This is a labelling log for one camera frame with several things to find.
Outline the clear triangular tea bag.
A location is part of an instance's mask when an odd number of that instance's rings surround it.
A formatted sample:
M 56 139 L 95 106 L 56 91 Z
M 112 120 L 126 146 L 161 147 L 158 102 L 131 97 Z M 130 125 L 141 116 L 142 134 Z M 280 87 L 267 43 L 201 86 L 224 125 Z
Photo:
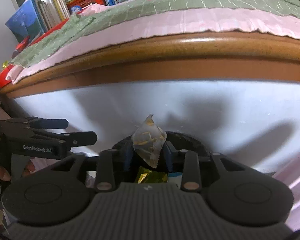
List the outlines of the clear triangular tea bag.
M 147 116 L 131 137 L 134 151 L 152 168 L 157 168 L 160 152 L 167 139 L 167 133 L 153 121 L 153 114 Z

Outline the row of leaning books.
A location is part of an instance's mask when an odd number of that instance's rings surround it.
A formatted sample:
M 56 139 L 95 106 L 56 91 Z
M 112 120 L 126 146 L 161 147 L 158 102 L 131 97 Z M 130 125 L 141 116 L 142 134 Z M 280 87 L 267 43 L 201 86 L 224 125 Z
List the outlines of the row of leaning books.
M 37 5 L 48 30 L 71 16 L 65 0 L 38 0 Z

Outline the white blue wrapper in bin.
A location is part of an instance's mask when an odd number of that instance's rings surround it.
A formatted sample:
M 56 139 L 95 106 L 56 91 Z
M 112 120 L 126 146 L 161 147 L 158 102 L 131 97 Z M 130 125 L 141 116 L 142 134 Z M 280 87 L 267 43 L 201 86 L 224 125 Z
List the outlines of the white blue wrapper in bin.
M 180 188 L 182 176 L 183 176 L 182 172 L 168 173 L 167 182 L 175 184 L 178 188 Z

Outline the black trash bin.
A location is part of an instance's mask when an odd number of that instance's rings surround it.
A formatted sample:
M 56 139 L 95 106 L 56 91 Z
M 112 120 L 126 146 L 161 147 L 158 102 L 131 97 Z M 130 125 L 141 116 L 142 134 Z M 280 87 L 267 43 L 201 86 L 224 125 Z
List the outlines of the black trash bin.
M 167 139 L 160 151 L 156 168 L 150 167 L 136 153 L 131 136 L 117 142 L 113 149 L 118 150 L 113 155 L 116 186 L 120 183 L 166 183 L 169 175 L 181 176 L 185 158 L 183 150 L 196 152 L 198 157 L 203 159 L 210 156 L 210 152 L 199 140 L 177 132 L 167 132 Z

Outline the gold wrapper in bin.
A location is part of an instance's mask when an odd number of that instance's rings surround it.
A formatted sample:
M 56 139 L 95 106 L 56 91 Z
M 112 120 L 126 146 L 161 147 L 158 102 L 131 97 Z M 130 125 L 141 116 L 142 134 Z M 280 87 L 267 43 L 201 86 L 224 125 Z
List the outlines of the gold wrapper in bin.
M 168 174 L 165 172 L 151 171 L 140 167 L 135 182 L 138 184 L 166 183 Z

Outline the blue picture book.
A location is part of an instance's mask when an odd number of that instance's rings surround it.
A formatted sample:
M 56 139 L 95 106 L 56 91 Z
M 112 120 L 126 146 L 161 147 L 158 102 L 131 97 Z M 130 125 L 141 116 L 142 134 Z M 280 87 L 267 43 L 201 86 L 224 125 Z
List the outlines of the blue picture book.
M 37 0 L 25 0 L 5 25 L 19 43 L 28 36 L 29 42 L 31 42 L 47 32 L 47 26 L 39 12 Z

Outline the wooden table edge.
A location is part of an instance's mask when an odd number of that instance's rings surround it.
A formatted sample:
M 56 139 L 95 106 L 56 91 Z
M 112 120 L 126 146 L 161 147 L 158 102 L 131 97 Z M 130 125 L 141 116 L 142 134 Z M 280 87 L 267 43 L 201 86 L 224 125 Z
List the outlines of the wooden table edge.
M 75 57 L 0 92 L 18 98 L 105 83 L 185 79 L 300 82 L 300 41 L 240 32 L 142 39 Z

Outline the pink bed sheet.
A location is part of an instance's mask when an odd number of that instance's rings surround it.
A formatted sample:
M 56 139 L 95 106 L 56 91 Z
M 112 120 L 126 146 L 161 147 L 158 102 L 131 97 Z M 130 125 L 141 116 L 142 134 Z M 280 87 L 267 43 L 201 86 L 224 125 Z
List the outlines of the pink bed sheet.
M 77 41 L 57 50 L 53 55 L 34 66 L 29 68 L 20 65 L 13 66 L 5 79 L 16 84 L 27 76 L 73 57 L 141 38 L 206 31 L 221 33 L 235 30 L 246 33 L 258 31 L 300 40 L 300 19 L 251 9 L 200 8 L 168 11 L 125 21 L 91 35 L 80 37 Z

